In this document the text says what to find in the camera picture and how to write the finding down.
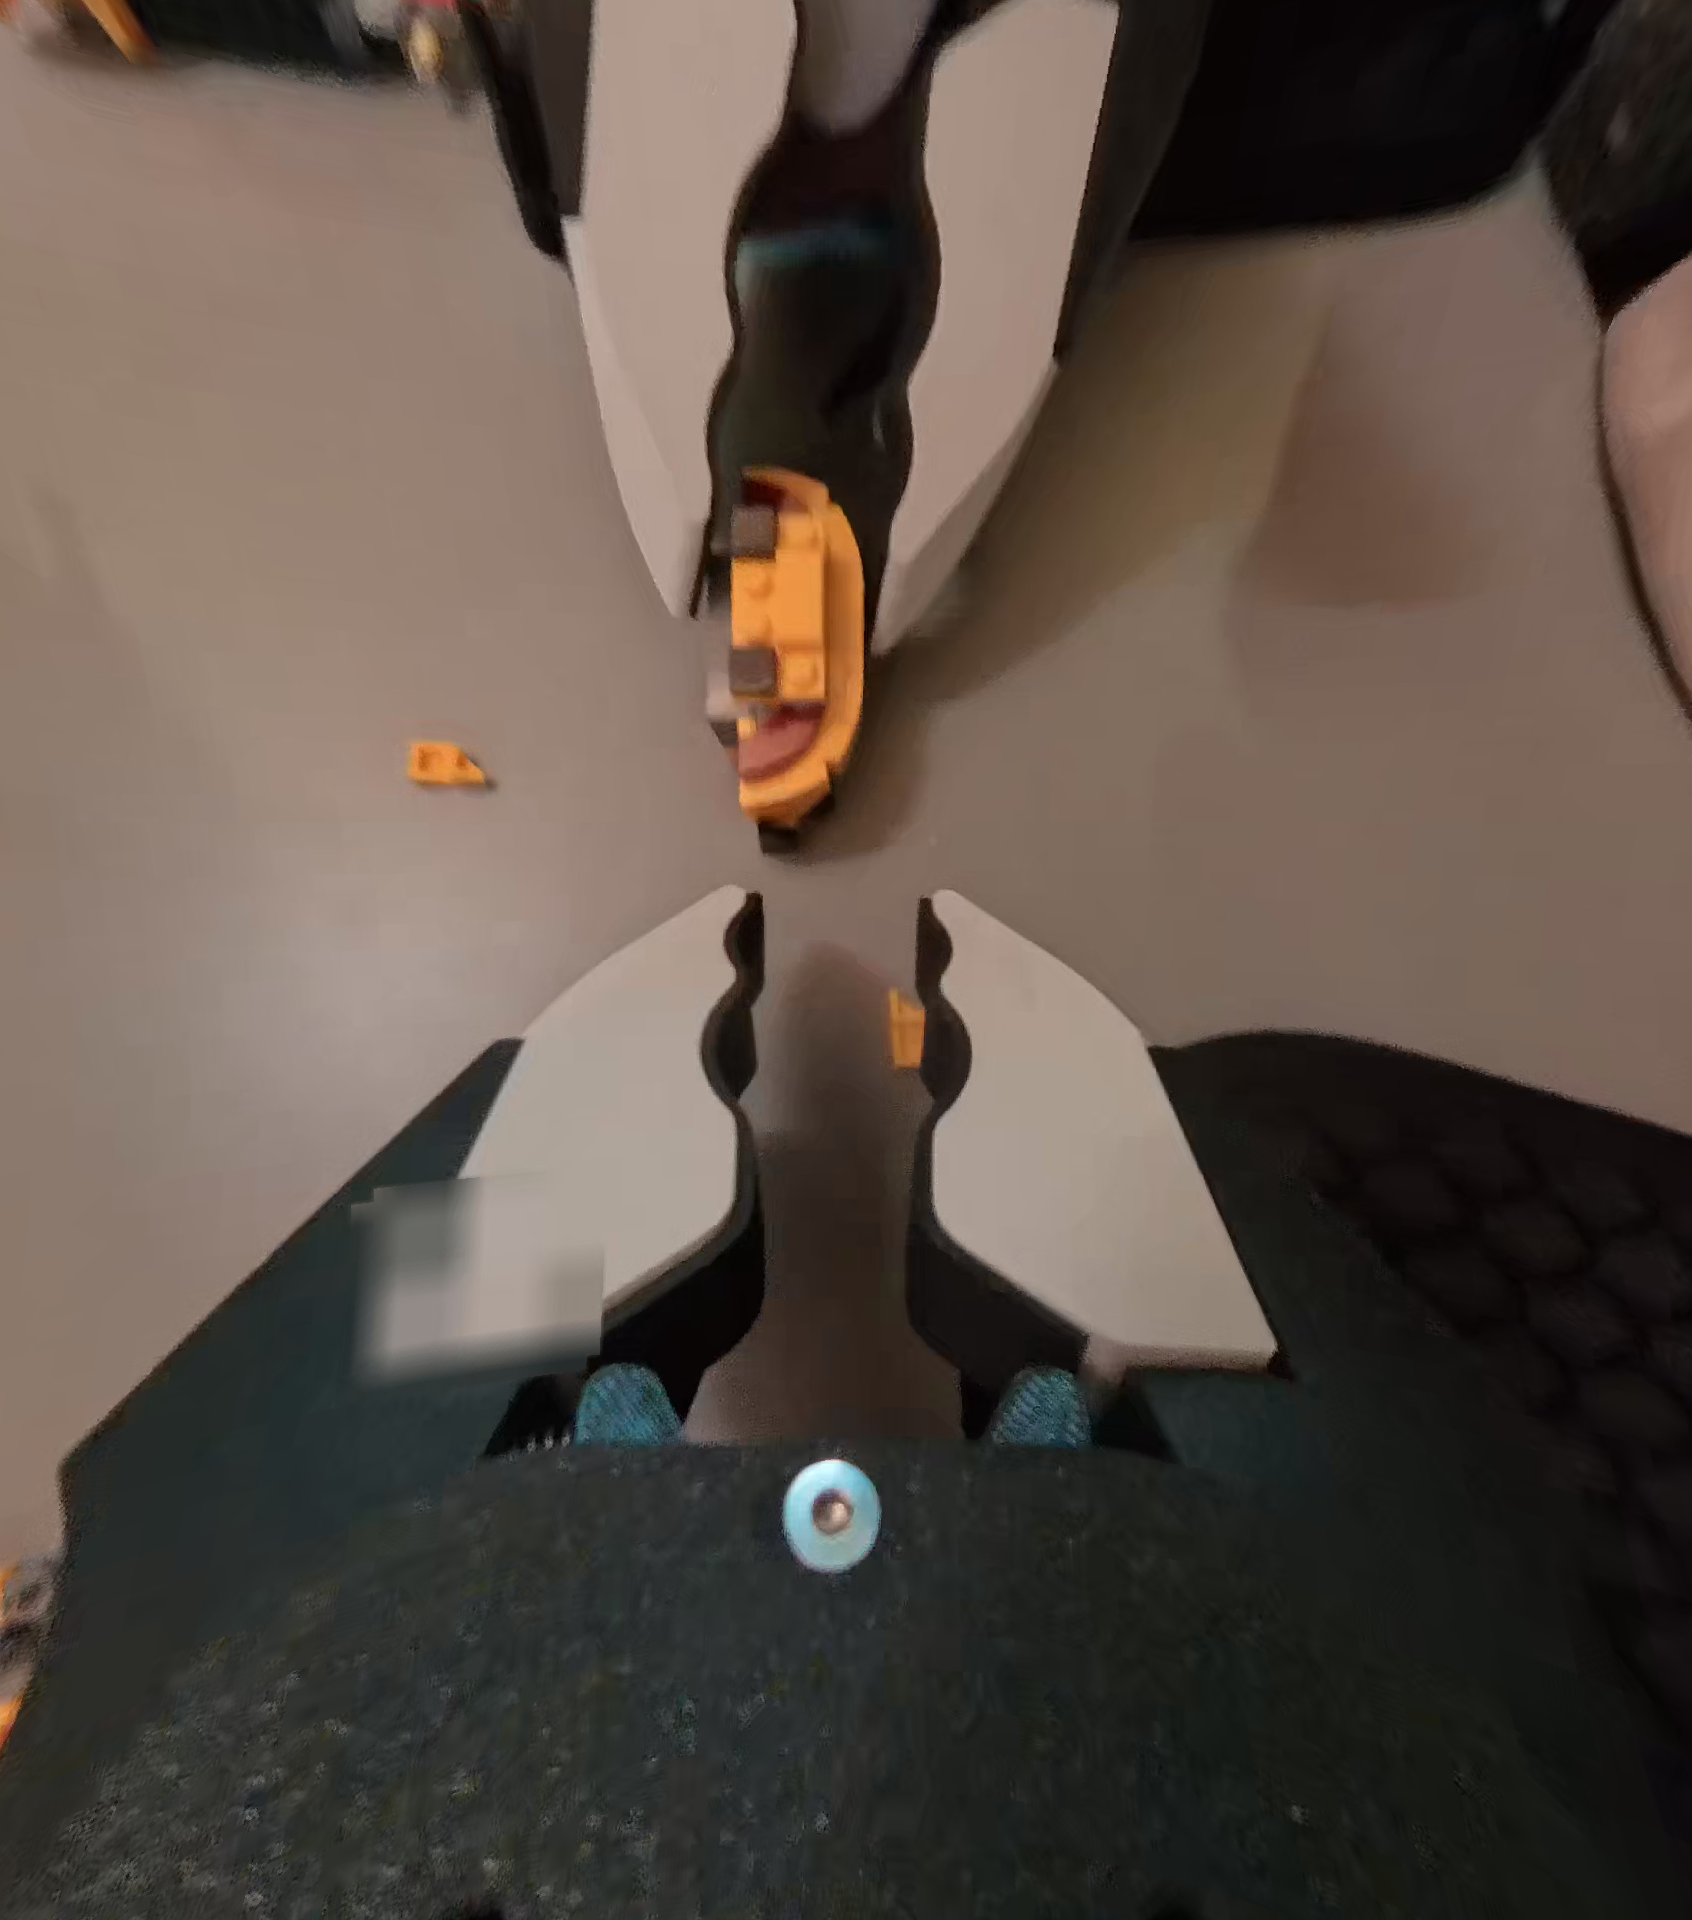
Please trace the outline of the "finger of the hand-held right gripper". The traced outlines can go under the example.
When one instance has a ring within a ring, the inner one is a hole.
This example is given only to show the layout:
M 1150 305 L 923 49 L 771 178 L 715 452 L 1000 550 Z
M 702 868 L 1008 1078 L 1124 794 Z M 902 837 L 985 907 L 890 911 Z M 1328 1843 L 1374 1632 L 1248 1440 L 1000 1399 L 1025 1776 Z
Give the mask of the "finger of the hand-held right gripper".
M 1119 45 L 1102 0 L 985 7 L 931 56 L 935 309 L 902 381 L 910 474 L 873 653 L 923 627 L 1060 372 L 1060 309 Z
M 664 612 L 696 612 L 733 200 L 788 113 L 788 0 L 597 0 L 559 221 L 602 446 Z

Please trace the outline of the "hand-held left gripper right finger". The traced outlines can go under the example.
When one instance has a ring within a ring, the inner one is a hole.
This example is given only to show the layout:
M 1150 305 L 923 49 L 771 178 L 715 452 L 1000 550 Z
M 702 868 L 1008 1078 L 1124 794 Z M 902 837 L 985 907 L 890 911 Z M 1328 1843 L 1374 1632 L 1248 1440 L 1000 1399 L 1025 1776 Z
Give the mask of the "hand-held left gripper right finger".
M 961 1409 L 1060 1371 L 1090 1409 L 1153 1377 L 1278 1377 L 1278 1334 L 1145 1025 L 961 891 L 917 897 L 931 1102 L 910 1334 Z

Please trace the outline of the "black lego car chassis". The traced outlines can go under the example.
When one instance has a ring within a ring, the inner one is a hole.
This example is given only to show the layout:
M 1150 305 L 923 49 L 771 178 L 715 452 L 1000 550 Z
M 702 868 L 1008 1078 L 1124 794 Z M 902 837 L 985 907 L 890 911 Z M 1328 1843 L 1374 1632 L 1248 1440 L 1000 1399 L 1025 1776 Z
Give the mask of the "black lego car chassis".
M 449 113 L 478 99 L 478 49 L 449 0 L 0 0 L 0 25 L 121 62 L 232 56 L 335 84 L 405 69 Z

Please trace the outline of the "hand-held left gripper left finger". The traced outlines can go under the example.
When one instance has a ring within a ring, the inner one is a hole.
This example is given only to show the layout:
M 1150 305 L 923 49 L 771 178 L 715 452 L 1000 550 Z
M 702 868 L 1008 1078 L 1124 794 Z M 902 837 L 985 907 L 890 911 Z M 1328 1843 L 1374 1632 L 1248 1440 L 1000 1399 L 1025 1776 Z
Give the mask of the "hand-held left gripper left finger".
M 761 891 L 715 889 L 523 1025 L 456 1170 L 473 1343 L 691 1413 L 761 1322 L 755 994 Z

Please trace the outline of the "orange lego wheel arch assembly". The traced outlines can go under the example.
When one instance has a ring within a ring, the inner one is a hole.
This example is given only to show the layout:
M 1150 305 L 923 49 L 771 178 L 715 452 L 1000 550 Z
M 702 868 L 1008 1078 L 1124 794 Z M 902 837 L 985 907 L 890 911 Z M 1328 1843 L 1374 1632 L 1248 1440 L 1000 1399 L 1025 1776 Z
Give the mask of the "orange lego wheel arch assembly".
M 839 800 L 865 730 L 865 563 L 839 495 L 788 463 L 744 463 L 707 541 L 726 635 L 707 640 L 707 737 L 761 851 Z

